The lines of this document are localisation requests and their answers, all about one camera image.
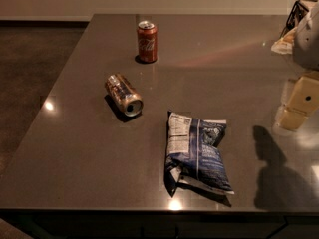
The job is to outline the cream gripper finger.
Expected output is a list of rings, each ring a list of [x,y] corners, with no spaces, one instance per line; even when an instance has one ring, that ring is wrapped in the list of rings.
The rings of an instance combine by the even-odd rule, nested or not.
[[[289,79],[283,89],[278,110],[278,125],[287,130],[297,130],[319,109],[319,77],[302,75]]]

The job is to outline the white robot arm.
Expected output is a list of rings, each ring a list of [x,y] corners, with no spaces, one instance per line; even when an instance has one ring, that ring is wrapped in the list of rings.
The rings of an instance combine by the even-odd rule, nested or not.
[[[295,2],[279,40],[271,47],[289,54],[305,69],[296,80],[288,80],[282,93],[276,123],[297,130],[319,108],[319,2]]]

